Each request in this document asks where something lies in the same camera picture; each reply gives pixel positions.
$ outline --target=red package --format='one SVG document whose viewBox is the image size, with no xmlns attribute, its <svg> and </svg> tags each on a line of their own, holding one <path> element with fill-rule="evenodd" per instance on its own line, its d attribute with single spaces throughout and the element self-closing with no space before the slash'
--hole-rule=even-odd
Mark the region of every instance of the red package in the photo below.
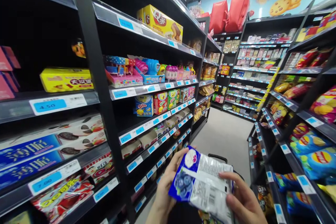
<svg viewBox="0 0 336 224">
<path fill-rule="evenodd" d="M 293 99 L 305 94 L 311 88 L 311 86 L 311 83 L 301 83 L 288 89 L 283 95 L 288 99 Z"/>
<path fill-rule="evenodd" d="M 311 67 L 320 66 L 324 61 L 326 61 L 329 58 L 332 49 L 333 48 L 322 49 L 321 51 L 319 51 L 318 56 L 313 60 L 310 66 Z"/>
<path fill-rule="evenodd" d="M 317 48 L 311 49 L 310 51 L 306 52 L 305 55 L 302 56 L 302 58 L 296 63 L 295 68 L 302 68 L 308 66 L 313 59 L 318 54 Z"/>
<path fill-rule="evenodd" d="M 210 15 L 209 31 L 214 30 L 214 34 L 222 33 L 225 28 L 225 20 L 228 16 L 228 3 L 226 0 L 214 3 Z"/>
<path fill-rule="evenodd" d="M 49 223 L 56 224 L 90 197 L 93 194 L 92 189 L 93 185 L 89 181 L 82 181 L 80 175 L 73 175 L 52 186 L 31 202 L 47 216 Z"/>
<path fill-rule="evenodd" d="M 250 0 L 231 0 L 225 32 L 230 33 L 242 30 L 249 6 Z"/>
</svg>

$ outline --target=shelf upright post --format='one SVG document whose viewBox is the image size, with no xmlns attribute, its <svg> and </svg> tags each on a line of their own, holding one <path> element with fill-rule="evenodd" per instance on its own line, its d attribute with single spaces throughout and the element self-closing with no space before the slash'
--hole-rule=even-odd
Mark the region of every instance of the shelf upright post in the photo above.
<svg viewBox="0 0 336 224">
<path fill-rule="evenodd" d="M 100 114 L 105 125 L 107 142 L 114 159 L 116 173 L 119 178 L 122 194 L 126 195 L 125 203 L 128 219 L 135 221 L 135 210 L 132 205 L 131 195 L 127 192 L 127 177 L 121 154 L 121 146 L 118 138 L 118 129 L 112 107 L 112 100 L 105 75 L 102 49 L 100 48 L 98 29 L 92 0 L 76 0 L 78 16 L 81 23 L 85 54 L 89 61 L 90 73 L 100 101 Z"/>
</svg>

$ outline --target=red gift bag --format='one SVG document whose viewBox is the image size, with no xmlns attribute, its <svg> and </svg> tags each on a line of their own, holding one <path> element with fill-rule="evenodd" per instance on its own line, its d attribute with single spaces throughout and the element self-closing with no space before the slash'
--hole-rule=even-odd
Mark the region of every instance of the red gift bag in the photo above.
<svg viewBox="0 0 336 224">
<path fill-rule="evenodd" d="M 225 32 L 231 33 L 242 30 L 249 7 L 250 0 L 231 0 Z"/>
</svg>

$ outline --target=blue price tag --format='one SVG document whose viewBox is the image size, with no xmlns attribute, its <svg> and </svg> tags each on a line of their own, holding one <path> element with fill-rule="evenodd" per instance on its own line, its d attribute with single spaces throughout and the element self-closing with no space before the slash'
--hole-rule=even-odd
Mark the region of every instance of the blue price tag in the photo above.
<svg viewBox="0 0 336 224">
<path fill-rule="evenodd" d="M 40 103 L 35 103 L 34 107 L 38 113 L 56 110 L 56 109 L 63 109 L 67 107 L 64 99 L 60 100 L 53 100 L 53 101 L 45 101 Z"/>
</svg>

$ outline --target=aisle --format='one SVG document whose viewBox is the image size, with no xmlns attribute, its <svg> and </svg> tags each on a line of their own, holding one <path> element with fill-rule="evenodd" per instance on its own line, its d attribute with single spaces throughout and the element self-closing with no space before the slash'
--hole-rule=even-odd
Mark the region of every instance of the aisle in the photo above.
<svg viewBox="0 0 336 224">
<path fill-rule="evenodd" d="M 253 123 L 237 116 L 210 109 L 208 122 L 192 142 L 203 154 L 216 154 L 227 158 L 230 165 L 250 185 L 250 167 L 247 138 Z M 148 213 L 154 202 L 154 197 L 146 205 L 135 224 L 145 224 Z"/>
</svg>

